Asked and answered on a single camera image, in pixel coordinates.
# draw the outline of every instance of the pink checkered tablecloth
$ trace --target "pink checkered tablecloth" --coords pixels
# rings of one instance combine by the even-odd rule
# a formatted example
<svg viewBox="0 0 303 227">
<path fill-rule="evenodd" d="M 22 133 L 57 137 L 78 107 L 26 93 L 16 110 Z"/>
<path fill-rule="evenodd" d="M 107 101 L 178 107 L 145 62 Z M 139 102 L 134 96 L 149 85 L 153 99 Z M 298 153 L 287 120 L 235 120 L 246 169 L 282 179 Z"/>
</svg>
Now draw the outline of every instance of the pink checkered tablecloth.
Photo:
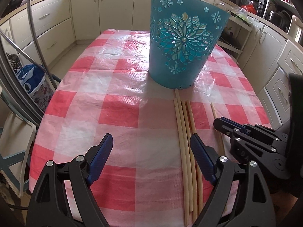
<svg viewBox="0 0 303 227">
<path fill-rule="evenodd" d="M 151 79 L 148 59 L 148 32 L 109 29 L 87 47 L 42 119 L 31 158 L 31 191 L 46 161 L 69 162 L 110 133 L 114 147 L 91 190 L 111 227 L 184 226 L 175 94 Z M 211 102 L 219 117 L 269 124 L 248 80 L 217 45 L 194 86 L 179 92 L 191 101 L 197 133 L 208 146 L 217 148 Z M 228 151 L 227 137 L 225 146 Z M 206 202 L 212 186 L 205 180 L 203 186 Z M 70 183 L 66 188 L 73 216 L 81 220 Z"/>
</svg>

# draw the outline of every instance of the chair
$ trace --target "chair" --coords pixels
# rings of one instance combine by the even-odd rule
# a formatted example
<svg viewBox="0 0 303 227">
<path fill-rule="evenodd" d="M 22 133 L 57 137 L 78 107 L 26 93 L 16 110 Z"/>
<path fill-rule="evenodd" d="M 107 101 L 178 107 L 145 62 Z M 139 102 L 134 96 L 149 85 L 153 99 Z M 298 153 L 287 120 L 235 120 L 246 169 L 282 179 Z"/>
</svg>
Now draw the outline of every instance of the chair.
<svg viewBox="0 0 303 227">
<path fill-rule="evenodd" d="M 0 137 L 0 173 L 18 197 L 28 189 L 25 167 L 36 126 L 10 112 Z"/>
</svg>

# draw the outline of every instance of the frying pan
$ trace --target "frying pan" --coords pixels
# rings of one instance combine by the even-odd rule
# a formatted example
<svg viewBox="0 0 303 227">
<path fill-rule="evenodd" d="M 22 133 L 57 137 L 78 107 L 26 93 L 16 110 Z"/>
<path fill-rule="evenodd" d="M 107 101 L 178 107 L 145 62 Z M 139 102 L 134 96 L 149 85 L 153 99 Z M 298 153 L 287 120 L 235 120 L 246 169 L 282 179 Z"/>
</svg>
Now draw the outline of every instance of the frying pan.
<svg viewBox="0 0 303 227">
<path fill-rule="evenodd" d="M 4 10 L 2 17 L 6 16 L 10 12 L 14 11 L 18 8 L 23 0 L 11 0 L 10 3 L 7 5 L 6 9 Z"/>
</svg>

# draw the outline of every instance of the blue bucket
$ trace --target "blue bucket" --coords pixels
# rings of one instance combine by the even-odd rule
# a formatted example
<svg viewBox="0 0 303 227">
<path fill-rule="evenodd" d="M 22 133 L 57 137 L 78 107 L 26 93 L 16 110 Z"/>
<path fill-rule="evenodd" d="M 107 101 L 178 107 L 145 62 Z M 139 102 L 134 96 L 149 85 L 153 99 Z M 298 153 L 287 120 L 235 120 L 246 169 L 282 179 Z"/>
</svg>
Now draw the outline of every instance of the blue bucket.
<svg viewBox="0 0 303 227">
<path fill-rule="evenodd" d="M 194 84 L 229 14 L 202 0 L 151 0 L 149 73 L 158 84 Z"/>
</svg>

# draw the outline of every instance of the red plastic bag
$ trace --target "red plastic bag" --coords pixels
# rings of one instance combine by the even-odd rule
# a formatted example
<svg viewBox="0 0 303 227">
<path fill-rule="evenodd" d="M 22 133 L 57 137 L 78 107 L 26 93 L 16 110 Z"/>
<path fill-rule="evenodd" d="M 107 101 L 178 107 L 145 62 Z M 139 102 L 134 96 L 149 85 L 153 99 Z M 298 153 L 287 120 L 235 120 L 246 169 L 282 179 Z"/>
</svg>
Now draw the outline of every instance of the red plastic bag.
<svg viewBox="0 0 303 227">
<path fill-rule="evenodd" d="M 257 11 L 255 10 L 255 8 L 254 8 L 254 6 L 252 4 L 242 5 L 241 7 L 244 8 L 246 11 L 257 15 Z"/>
</svg>

